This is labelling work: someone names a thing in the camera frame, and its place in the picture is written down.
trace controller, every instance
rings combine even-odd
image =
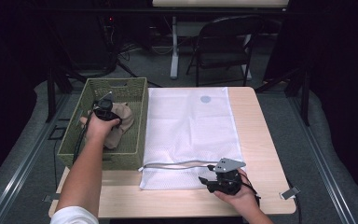
[[[216,166],[208,165],[210,171],[216,172],[216,180],[210,181],[200,176],[199,180],[201,184],[207,186],[208,191],[211,193],[218,190],[225,194],[235,195],[242,186],[241,175],[237,168],[244,165],[244,162],[223,158]]]
[[[98,119],[109,121],[112,119],[120,119],[120,123],[116,126],[117,128],[122,123],[122,119],[119,115],[112,112],[113,107],[113,96],[112,92],[107,93],[101,100],[99,100],[93,109],[93,112]]]

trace black chair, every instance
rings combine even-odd
[[[225,17],[207,23],[200,30],[193,45],[193,56],[186,74],[188,75],[191,66],[196,66],[196,86],[198,87],[200,85],[200,68],[229,68],[246,64],[242,79],[225,81],[243,80],[243,86],[246,86],[253,44],[255,37],[262,30],[263,24],[263,18],[256,15]]]

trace human hand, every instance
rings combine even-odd
[[[238,172],[241,175],[242,182],[249,185],[249,181],[246,178],[247,174],[242,169],[238,169]],[[231,204],[248,221],[252,217],[262,214],[255,200],[254,192],[244,185],[235,195],[228,195],[220,191],[215,191],[213,194],[220,200]]]
[[[85,125],[87,122],[87,118],[81,117],[80,122]],[[120,123],[119,119],[112,119],[109,121],[104,121],[98,119],[98,117],[92,113],[89,121],[89,126],[86,133],[86,138],[88,140],[99,139],[104,140],[105,137],[110,133],[112,127],[118,125]]]

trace white cloth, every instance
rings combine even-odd
[[[222,158],[243,161],[227,88],[149,89],[141,189],[204,189]]]
[[[98,219],[82,207],[69,206],[57,211],[50,224],[98,224]]]

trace white sleeve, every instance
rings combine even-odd
[[[57,211],[50,224],[98,224],[98,219],[82,207],[69,206]]]

